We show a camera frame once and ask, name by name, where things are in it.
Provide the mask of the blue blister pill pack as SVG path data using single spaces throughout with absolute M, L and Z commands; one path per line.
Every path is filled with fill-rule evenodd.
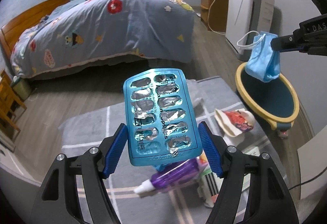
M 182 70 L 150 69 L 128 78 L 123 91 L 132 165 L 170 164 L 200 156 L 201 139 Z

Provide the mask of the wooden chair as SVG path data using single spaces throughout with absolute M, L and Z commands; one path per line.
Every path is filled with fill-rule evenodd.
M 18 117 L 15 113 L 17 108 L 25 111 L 26 105 L 11 87 L 11 79 L 4 69 L 1 70 L 1 130 L 12 141 L 15 141 L 20 133 L 17 125 Z

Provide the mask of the white green medicine box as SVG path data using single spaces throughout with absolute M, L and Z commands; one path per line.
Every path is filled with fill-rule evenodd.
M 199 184 L 197 188 L 198 195 L 203 200 L 205 207 L 213 208 L 222 187 L 223 179 L 219 178 L 211 170 L 204 151 L 197 157 L 197 161 L 199 167 L 203 169 L 197 180 Z

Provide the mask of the light blue face mask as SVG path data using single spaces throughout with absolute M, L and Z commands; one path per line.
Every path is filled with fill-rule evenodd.
M 255 33 L 253 42 L 241 44 L 241 41 L 251 33 Z M 280 54 L 272 48 L 272 40 L 277 37 L 274 33 L 249 31 L 237 41 L 239 48 L 252 51 L 245 64 L 245 72 L 263 83 L 271 82 L 280 75 Z

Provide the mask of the blue cartoon duvet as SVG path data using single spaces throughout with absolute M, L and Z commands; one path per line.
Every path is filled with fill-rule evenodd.
M 20 35 L 11 66 L 33 78 L 126 55 L 188 63 L 194 15 L 184 0 L 73 0 Z

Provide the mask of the wooden bedside cabinet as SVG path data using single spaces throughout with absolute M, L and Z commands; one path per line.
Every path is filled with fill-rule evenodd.
M 200 8 L 201 21 L 209 31 L 226 31 L 228 0 L 201 0 Z

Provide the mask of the wooden bed headboard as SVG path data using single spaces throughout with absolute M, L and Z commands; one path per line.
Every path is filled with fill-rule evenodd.
M 10 60 L 12 50 L 20 35 L 28 28 L 37 25 L 41 18 L 51 14 L 57 7 L 70 0 L 47 0 L 22 12 L 1 27 L 1 47 Z

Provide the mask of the purple tube with white cap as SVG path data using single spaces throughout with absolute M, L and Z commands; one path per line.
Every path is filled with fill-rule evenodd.
M 166 191 L 173 186 L 193 180 L 198 174 L 199 164 L 196 158 L 175 162 L 143 181 L 134 189 L 134 193 L 141 196 L 153 191 Z

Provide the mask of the green waste basket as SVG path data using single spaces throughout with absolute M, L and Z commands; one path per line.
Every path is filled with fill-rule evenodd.
M 32 93 L 32 88 L 28 82 L 21 77 L 14 76 L 11 87 L 21 100 L 26 100 Z

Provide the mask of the yellow teal trash bin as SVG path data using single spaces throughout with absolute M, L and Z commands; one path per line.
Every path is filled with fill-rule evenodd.
M 238 66 L 235 74 L 237 92 L 245 104 L 266 121 L 278 137 L 288 137 L 300 110 L 297 93 L 283 74 L 268 83 L 245 72 L 246 63 Z

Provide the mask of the white air purifier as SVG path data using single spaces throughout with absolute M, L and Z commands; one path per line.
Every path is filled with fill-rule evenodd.
M 257 32 L 269 32 L 274 14 L 274 0 L 229 0 L 226 41 L 240 61 L 247 61 L 251 50 L 240 48 L 253 42 Z

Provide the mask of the grey rug with white lines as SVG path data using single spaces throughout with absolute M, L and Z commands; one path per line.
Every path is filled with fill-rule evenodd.
M 91 223 L 298 223 L 274 150 L 255 120 L 229 139 L 215 114 L 245 114 L 221 77 L 151 70 L 125 102 L 61 124 L 78 210 Z

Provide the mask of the red white snack wrapper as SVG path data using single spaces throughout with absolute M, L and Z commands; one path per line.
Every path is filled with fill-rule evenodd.
M 215 109 L 215 120 L 230 137 L 237 137 L 251 131 L 255 125 L 254 115 L 244 108 L 226 111 Z

